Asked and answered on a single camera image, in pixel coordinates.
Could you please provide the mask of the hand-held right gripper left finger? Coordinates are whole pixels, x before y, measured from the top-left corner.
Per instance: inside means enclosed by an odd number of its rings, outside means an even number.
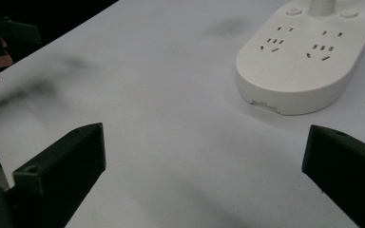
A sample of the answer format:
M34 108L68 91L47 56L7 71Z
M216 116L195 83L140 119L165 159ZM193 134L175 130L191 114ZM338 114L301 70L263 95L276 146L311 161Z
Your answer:
M105 170L103 125L68 132L13 172L16 228L65 228Z

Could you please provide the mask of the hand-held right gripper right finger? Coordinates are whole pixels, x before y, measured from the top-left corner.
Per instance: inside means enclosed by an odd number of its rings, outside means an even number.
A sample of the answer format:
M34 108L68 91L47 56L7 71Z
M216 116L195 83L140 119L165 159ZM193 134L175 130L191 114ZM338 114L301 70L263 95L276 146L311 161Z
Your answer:
M313 125L301 170L359 228L365 228L365 142Z

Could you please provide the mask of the white power strip lamp base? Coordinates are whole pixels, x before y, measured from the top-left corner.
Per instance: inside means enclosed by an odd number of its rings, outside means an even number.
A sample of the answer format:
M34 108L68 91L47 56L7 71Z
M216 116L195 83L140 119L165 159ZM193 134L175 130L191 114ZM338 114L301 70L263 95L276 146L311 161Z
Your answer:
M319 111L345 90L365 50L365 0L292 0L240 49L242 98L281 115Z

